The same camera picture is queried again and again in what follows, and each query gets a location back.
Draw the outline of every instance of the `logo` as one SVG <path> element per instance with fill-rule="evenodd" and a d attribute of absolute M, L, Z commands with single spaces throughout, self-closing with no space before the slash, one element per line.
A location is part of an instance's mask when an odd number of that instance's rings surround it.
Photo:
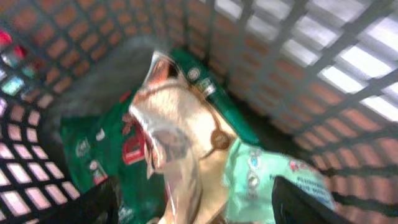
<path fill-rule="evenodd" d="M 198 77 L 199 77 L 199 75 L 200 75 L 200 70 L 199 70 L 199 68 L 191 68 L 191 70 L 189 70 L 189 72 L 188 72 L 188 78 L 191 80 L 191 81 L 195 81 Z"/>
<path fill-rule="evenodd" d="M 96 170 L 98 168 L 98 163 L 96 162 L 96 161 L 92 161 L 91 163 L 90 163 L 90 170 L 91 171 L 94 171 L 94 170 Z"/>
<path fill-rule="evenodd" d="M 90 150 L 90 145 L 88 144 L 87 138 L 77 143 L 75 152 L 77 157 L 84 156 Z"/>
<path fill-rule="evenodd" d="M 127 207 L 126 205 L 122 204 L 119 207 L 118 215 L 119 215 L 119 220 L 122 220 L 122 221 L 119 221 L 120 223 L 128 223 L 134 217 L 133 216 L 134 210 Z"/>
<path fill-rule="evenodd" d="M 122 156 L 126 165 L 145 159 L 145 138 L 139 127 L 136 126 L 136 136 L 130 137 L 124 143 Z"/>
<path fill-rule="evenodd" d="M 202 80 L 197 87 L 203 93 L 204 97 L 207 97 L 216 91 L 216 87 L 209 78 Z"/>
<path fill-rule="evenodd" d="M 228 136 L 218 129 L 212 132 L 210 142 L 216 149 L 227 149 L 229 146 Z"/>
<path fill-rule="evenodd" d="M 95 136 L 95 138 L 97 139 L 97 141 L 100 141 L 100 140 L 104 139 L 104 138 L 105 138 L 104 129 L 101 128 L 101 130 L 100 130 L 99 133 Z"/>

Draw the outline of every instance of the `wrapper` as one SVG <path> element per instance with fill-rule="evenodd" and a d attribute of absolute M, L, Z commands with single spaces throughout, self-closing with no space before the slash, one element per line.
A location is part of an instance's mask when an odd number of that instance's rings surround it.
<path fill-rule="evenodd" d="M 229 187 L 226 218 L 232 222 L 274 224 L 272 189 L 277 176 L 285 177 L 304 192 L 334 210 L 333 197 L 322 175 L 304 161 L 235 140 L 225 167 Z"/>
<path fill-rule="evenodd" d="M 155 52 L 148 76 L 133 103 L 138 108 L 153 111 L 183 130 L 192 141 L 192 150 L 198 159 L 208 156 L 222 145 L 212 144 L 213 131 L 225 133 L 228 142 L 236 137 L 219 112 L 206 102 L 194 86 L 189 86 L 174 62 L 160 52 Z"/>
<path fill-rule="evenodd" d="M 167 205 L 164 177 L 147 178 L 142 129 L 125 116 L 136 91 L 105 114 L 62 118 L 60 125 L 66 163 L 81 194 L 108 177 L 118 178 L 120 224 L 159 219 Z"/>
<path fill-rule="evenodd" d="M 175 49 L 170 56 L 178 63 L 178 67 L 182 71 L 189 84 L 195 86 L 201 96 L 214 106 L 220 112 L 234 132 L 245 142 L 254 146 L 260 146 L 260 140 L 253 132 L 250 125 L 244 120 L 238 108 L 233 104 L 224 89 L 208 71 L 208 69 L 195 57 L 183 50 Z"/>
<path fill-rule="evenodd" d="M 191 223 L 201 195 L 198 162 L 188 136 L 176 125 L 151 110 L 130 106 L 147 139 L 147 178 L 164 175 L 169 202 L 161 223 Z"/>

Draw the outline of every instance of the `black object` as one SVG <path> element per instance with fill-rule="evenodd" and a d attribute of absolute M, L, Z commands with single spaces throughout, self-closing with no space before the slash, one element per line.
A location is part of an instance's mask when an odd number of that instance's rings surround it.
<path fill-rule="evenodd" d="M 169 67 L 169 77 L 177 78 L 178 77 L 178 69 L 176 64 L 172 63 Z"/>
<path fill-rule="evenodd" d="M 351 223 L 281 176 L 275 178 L 272 208 L 276 224 Z"/>
<path fill-rule="evenodd" d="M 98 218 L 101 219 L 104 213 L 107 213 L 107 224 L 118 223 L 117 184 L 117 178 L 108 178 L 78 199 L 61 206 L 56 212 L 40 221 L 40 224 L 94 223 Z"/>

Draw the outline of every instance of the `window light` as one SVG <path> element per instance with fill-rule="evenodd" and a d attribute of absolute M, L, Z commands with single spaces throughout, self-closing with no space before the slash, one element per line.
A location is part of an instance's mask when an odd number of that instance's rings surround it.
<path fill-rule="evenodd" d="M 18 152 L 19 156 L 23 159 L 31 159 L 32 155 L 29 153 L 29 151 L 26 149 L 24 145 L 21 144 L 15 144 L 14 149 Z"/>
<path fill-rule="evenodd" d="M 398 52 L 398 23 L 396 21 L 388 17 L 384 18 L 375 26 L 371 26 L 366 33 Z"/>
<path fill-rule="evenodd" d="M 398 96 L 398 82 L 388 86 L 387 88 L 383 89 L 386 92 L 392 92 Z"/>
<path fill-rule="evenodd" d="M 3 159 L 13 159 L 14 158 L 14 155 L 12 155 L 12 153 L 10 152 L 8 147 L 4 143 L 1 143 L 1 142 L 0 142 L 0 157 L 2 157 Z"/>
<path fill-rule="evenodd" d="M 393 71 L 393 68 L 357 46 L 343 51 L 340 57 L 362 71 L 369 78 L 381 78 Z"/>
<path fill-rule="evenodd" d="M 268 12 L 280 21 L 285 19 L 291 10 L 290 6 L 281 0 L 255 0 L 254 6 Z"/>
<path fill-rule="evenodd" d="M 0 186 L 5 186 L 9 185 L 10 181 L 7 179 L 7 177 L 4 175 L 4 173 L 0 169 Z"/>
<path fill-rule="evenodd" d="M 54 184 L 45 186 L 45 190 L 59 205 L 68 201 L 67 198 L 62 194 L 60 189 Z"/>
<path fill-rule="evenodd" d="M 32 181 L 21 165 L 13 163 L 7 164 L 7 167 L 11 171 L 14 178 L 18 181 L 18 183 L 24 184 Z"/>
<path fill-rule="evenodd" d="M 357 93 L 367 85 L 354 80 L 336 67 L 324 69 L 319 76 L 344 93 Z"/>
<path fill-rule="evenodd" d="M 260 35 L 260 37 L 268 41 L 274 40 L 278 34 L 277 28 L 271 26 L 270 24 L 266 23 L 255 15 L 252 15 L 249 18 L 247 29 L 250 32 Z"/>
<path fill-rule="evenodd" d="M 5 220 L 5 219 L 6 219 L 6 216 L 0 210 L 0 221 Z"/>
<path fill-rule="evenodd" d="M 362 100 L 361 103 L 389 121 L 398 121 L 398 108 L 389 103 L 383 96 L 371 96 Z"/>
<path fill-rule="evenodd" d="M 36 153 L 37 157 L 39 157 L 41 159 L 49 158 L 40 146 L 32 146 L 32 149 Z"/>
<path fill-rule="evenodd" d="M 324 47 L 333 43 L 338 37 L 336 33 L 308 16 L 301 18 L 301 20 L 296 23 L 295 28 Z"/>
<path fill-rule="evenodd" d="M 300 62 L 305 67 L 307 65 L 312 65 L 319 59 L 319 56 L 316 53 L 312 52 L 311 50 L 307 49 L 306 47 L 292 39 L 288 40 L 283 45 L 282 50 L 293 55 L 295 57 L 293 59 L 297 62 Z"/>
<path fill-rule="evenodd" d="M 17 192 L 4 192 L 1 194 L 1 198 L 15 216 L 25 215 L 30 212 L 29 207 Z"/>
<path fill-rule="evenodd" d="M 61 179 L 64 178 L 63 173 L 58 169 L 58 167 L 53 162 L 46 162 L 45 166 L 48 170 L 54 175 L 55 178 Z"/>
<path fill-rule="evenodd" d="M 30 112 L 28 122 L 31 125 L 37 126 L 39 124 L 40 113 L 37 111 Z"/>
<path fill-rule="evenodd" d="M 21 129 L 15 124 L 8 124 L 8 135 L 12 140 L 21 141 Z"/>
<path fill-rule="evenodd" d="M 76 199 L 80 196 L 79 191 L 70 182 L 62 183 L 62 187 L 68 192 L 71 198 Z"/>
<path fill-rule="evenodd" d="M 242 7 L 232 0 L 216 0 L 216 10 L 236 21 L 241 17 Z"/>
<path fill-rule="evenodd" d="M 46 209 L 51 206 L 50 202 L 37 187 L 26 189 L 25 192 L 38 209 Z"/>
<path fill-rule="evenodd" d="M 33 128 L 27 128 L 26 130 L 27 138 L 30 142 L 37 142 L 37 132 Z"/>
<path fill-rule="evenodd" d="M 44 172 L 43 168 L 36 162 L 28 164 L 29 169 L 36 176 L 36 179 L 39 181 L 49 180 L 49 176 Z"/>
<path fill-rule="evenodd" d="M 355 0 L 312 0 L 312 2 L 345 22 L 355 20 L 365 10 L 365 5 Z"/>
<path fill-rule="evenodd" d="M 0 98 L 0 117 L 4 115 L 4 112 L 7 109 L 7 102 L 5 99 Z"/>

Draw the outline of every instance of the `light green bag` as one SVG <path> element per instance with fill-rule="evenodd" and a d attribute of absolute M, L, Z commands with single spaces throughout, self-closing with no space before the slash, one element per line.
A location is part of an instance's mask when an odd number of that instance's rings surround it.
<path fill-rule="evenodd" d="M 242 117 L 220 84 L 213 78 L 208 69 L 195 57 L 182 49 L 175 49 L 171 57 L 182 69 L 185 78 L 191 85 L 201 91 L 206 100 L 211 103 L 222 117 L 231 125 L 236 134 L 245 142 L 260 146 L 260 140 Z"/>
<path fill-rule="evenodd" d="M 272 188 L 277 175 L 334 210 L 333 198 L 315 168 L 290 156 L 265 152 L 238 138 L 231 147 L 223 177 L 229 187 L 226 218 L 232 222 L 275 223 Z"/>

